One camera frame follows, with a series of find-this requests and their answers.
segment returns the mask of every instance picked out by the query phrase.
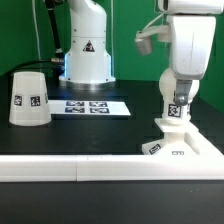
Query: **green wall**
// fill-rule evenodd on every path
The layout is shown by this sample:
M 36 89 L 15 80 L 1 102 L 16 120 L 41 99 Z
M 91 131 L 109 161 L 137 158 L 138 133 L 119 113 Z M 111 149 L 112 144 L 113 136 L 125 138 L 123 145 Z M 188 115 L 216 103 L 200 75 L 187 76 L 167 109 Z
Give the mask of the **green wall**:
M 12 67 L 35 60 L 37 45 L 31 0 L 1 0 L 0 7 L 0 75 Z M 96 0 L 108 14 L 107 50 L 111 53 L 111 2 Z M 36 0 L 42 58 L 54 56 L 54 46 L 43 0 Z M 69 8 L 67 4 L 56 8 L 56 16 L 64 51 L 70 47 Z M 142 57 L 138 54 L 134 38 L 156 17 L 154 0 L 114 0 L 114 73 L 122 80 L 159 80 L 167 67 L 165 45 L 154 41 L 154 52 Z M 201 82 L 200 96 L 224 112 L 224 16 L 217 16 L 217 29 L 206 76 Z

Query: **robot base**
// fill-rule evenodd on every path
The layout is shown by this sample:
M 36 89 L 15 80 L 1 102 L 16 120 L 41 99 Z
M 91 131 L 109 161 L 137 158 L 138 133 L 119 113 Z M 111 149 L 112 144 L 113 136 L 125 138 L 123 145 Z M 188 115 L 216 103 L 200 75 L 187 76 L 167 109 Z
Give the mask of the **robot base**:
M 111 79 L 105 83 L 78 83 L 78 82 L 71 82 L 65 80 L 59 80 L 59 85 L 62 87 L 70 88 L 70 89 L 77 89 L 77 90 L 103 90 L 115 87 L 115 78 Z

